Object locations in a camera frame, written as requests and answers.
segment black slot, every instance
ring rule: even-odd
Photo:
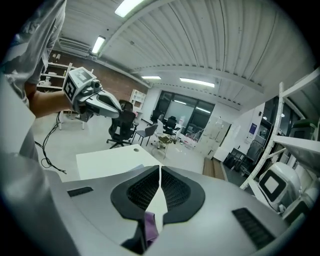
[[[85,193],[89,193],[91,191],[94,191],[94,190],[89,186],[85,186],[85,187],[82,187],[82,188],[69,190],[68,194],[72,198],[72,197],[80,196],[80,195],[85,194]]]
[[[232,213],[258,250],[275,239],[247,208],[233,210]]]

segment brick wall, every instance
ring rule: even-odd
[[[56,60],[52,57],[54,53],[61,54],[60,60],[56,62]],[[56,62],[58,64],[72,65],[76,68],[84,67],[87,70],[91,71],[93,69],[93,74],[97,77],[97,79],[101,82],[102,87],[112,93],[118,100],[130,100],[131,93],[134,89],[147,94],[148,88],[144,85],[138,83],[137,81],[116,72],[106,66],[103,66],[99,63],[96,63],[92,60],[83,59],[80,57],[76,57],[67,53],[52,51],[49,62]],[[58,75],[63,75],[64,69],[56,68],[56,67],[48,67],[47,71],[55,72]],[[54,78],[50,80],[52,82],[52,86],[62,86],[61,79]]]

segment wooden floor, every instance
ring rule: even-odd
[[[217,178],[220,180],[225,180],[224,173],[222,171],[220,162],[216,159],[210,160],[208,158],[204,158],[204,165],[203,165],[203,175]]]

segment white desk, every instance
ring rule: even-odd
[[[122,174],[139,165],[145,167],[163,165],[139,145],[77,154],[76,163],[81,180]],[[161,189],[161,172],[159,189],[146,210],[155,214],[156,227],[161,232],[163,215],[168,211],[165,195]]]

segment grey chair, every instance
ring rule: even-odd
[[[149,142],[149,140],[150,140],[150,136],[155,133],[157,127],[158,127],[158,125],[155,124],[155,125],[152,125],[152,126],[150,126],[150,127],[145,128],[144,130],[137,130],[137,131],[135,132],[134,136],[133,136],[132,141],[134,141],[136,134],[138,134],[138,135],[140,136],[140,137],[139,137],[139,141],[140,141],[140,139],[142,138],[141,143],[140,143],[140,146],[141,146],[141,145],[142,145],[142,141],[144,140],[144,138],[145,138],[145,137],[149,137],[149,138],[148,138],[148,141],[146,142],[146,146],[147,146],[147,145],[148,145],[148,142]]]

